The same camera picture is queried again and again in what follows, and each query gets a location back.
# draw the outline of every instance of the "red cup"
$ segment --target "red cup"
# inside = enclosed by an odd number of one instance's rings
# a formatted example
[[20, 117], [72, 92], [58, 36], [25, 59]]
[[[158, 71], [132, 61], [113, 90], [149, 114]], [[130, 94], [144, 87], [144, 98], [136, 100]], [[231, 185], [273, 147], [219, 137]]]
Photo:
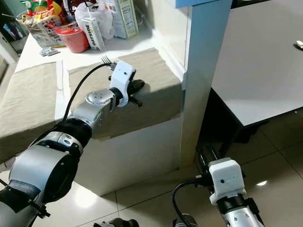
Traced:
[[55, 29], [55, 32], [61, 37], [71, 52], [80, 53], [88, 50], [89, 41], [81, 28], [60, 26]]

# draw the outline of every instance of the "beige cloth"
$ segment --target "beige cloth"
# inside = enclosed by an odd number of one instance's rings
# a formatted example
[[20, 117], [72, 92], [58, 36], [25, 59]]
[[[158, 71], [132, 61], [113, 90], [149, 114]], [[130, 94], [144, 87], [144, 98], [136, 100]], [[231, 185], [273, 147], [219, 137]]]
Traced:
[[[156, 49], [120, 57], [133, 65], [134, 79], [145, 81], [135, 97], [143, 106], [128, 104], [116, 108], [94, 137], [118, 136], [170, 120], [181, 112], [182, 91], [178, 78], [167, 67]], [[95, 65], [69, 71], [71, 92]], [[84, 101], [87, 93], [108, 88], [111, 71], [98, 69], [83, 83], [71, 110]], [[0, 163], [23, 151], [54, 124], [56, 64], [48, 63], [15, 73], [0, 105]]]

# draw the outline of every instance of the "paper packaging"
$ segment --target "paper packaging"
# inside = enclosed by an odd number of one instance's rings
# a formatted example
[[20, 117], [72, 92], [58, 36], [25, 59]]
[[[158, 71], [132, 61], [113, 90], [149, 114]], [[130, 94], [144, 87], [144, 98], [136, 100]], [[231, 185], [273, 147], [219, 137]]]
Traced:
[[82, 18], [84, 25], [84, 32], [87, 39], [89, 40], [89, 45], [91, 49], [101, 51], [104, 47], [104, 42], [100, 29], [98, 27], [98, 22], [95, 18]]
[[139, 33], [133, 0], [97, 0], [113, 14], [115, 36], [128, 39]]

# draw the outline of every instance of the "white tile floor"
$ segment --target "white tile floor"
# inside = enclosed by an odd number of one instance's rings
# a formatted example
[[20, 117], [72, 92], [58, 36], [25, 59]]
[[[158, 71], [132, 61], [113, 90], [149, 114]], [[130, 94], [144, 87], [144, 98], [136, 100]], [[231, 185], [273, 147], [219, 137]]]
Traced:
[[[267, 227], [302, 226], [303, 223], [303, 114], [291, 113], [261, 127], [248, 144], [234, 144], [228, 156], [242, 164], [248, 196], [253, 197]], [[73, 183], [60, 201], [47, 205], [50, 218], [34, 227], [92, 227], [94, 221], [117, 217], [136, 219], [142, 227], [170, 227], [176, 217], [171, 190], [194, 177], [195, 166], [172, 171], [99, 197]], [[8, 172], [0, 174], [8, 180]], [[181, 189], [177, 202], [199, 226], [224, 226], [206, 189]]]

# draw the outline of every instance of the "silver robot arm segment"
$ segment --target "silver robot arm segment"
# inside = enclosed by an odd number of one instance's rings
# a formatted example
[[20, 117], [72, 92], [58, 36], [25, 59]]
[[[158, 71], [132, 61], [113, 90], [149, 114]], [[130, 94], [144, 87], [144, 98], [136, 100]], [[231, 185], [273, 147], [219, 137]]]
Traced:
[[119, 61], [109, 89], [89, 93], [66, 121], [17, 157], [9, 184], [0, 191], [0, 227], [28, 227], [37, 216], [50, 215], [45, 204], [59, 200], [70, 190], [94, 130], [116, 106], [125, 106], [131, 98], [127, 91], [134, 74], [135, 68]]

